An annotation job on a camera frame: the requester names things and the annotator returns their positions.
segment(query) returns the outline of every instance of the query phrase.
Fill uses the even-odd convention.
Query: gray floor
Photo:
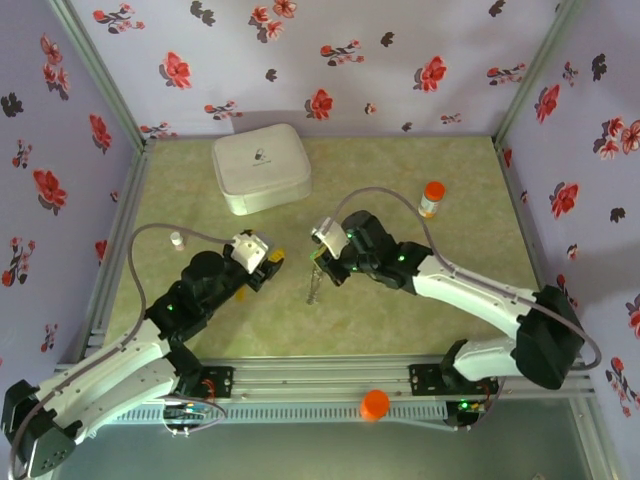
[[[563,401],[502,401],[471,433],[396,424],[220,425],[189,439],[108,426],[62,480],[546,480],[591,478]]]

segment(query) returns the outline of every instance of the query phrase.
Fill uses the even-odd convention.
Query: floral wallpaper
[[[71,4],[144,137],[279,122],[303,135],[488,135],[558,0]]]
[[[133,147],[46,2],[0,16],[0,398],[76,340]],[[9,445],[0,438],[0,472]]]
[[[545,280],[602,349],[591,377],[628,472],[640,471],[639,15],[635,0],[589,2],[503,145]]]

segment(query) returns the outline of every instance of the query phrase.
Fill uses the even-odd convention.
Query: small bottle
[[[172,232],[171,235],[169,235],[169,239],[176,250],[184,250],[184,239],[182,235],[180,235],[180,232]]]
[[[446,189],[440,182],[429,182],[424,189],[418,213],[425,218],[433,217],[438,211],[440,201],[444,198]]]

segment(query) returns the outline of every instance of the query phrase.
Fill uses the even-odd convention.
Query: white plastic container
[[[216,140],[218,185],[231,213],[248,215],[311,193],[311,165],[291,125],[279,124]]]

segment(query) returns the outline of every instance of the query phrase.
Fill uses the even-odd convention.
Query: green table surface
[[[535,288],[533,271],[489,137],[303,139],[313,192],[304,200],[238,217],[227,208],[211,159],[212,139],[159,141],[150,158],[136,225],[168,222],[231,238],[247,229],[265,232],[286,260],[258,293],[230,300],[187,345],[200,358],[440,354],[461,338],[488,339],[499,332],[451,305],[386,289],[365,275],[342,287],[325,278],[318,302],[306,304],[316,245],[311,227],[330,215],[356,188],[380,185],[418,204],[426,182],[438,180],[447,194],[428,220],[437,248],[450,261],[508,284]],[[419,223],[396,199],[368,193],[341,214],[369,210],[396,241],[426,243]],[[170,231],[143,232],[134,261],[153,301],[179,278],[199,251],[220,249],[186,238],[184,251]],[[113,340],[135,321],[140,303],[124,269],[109,322]]]

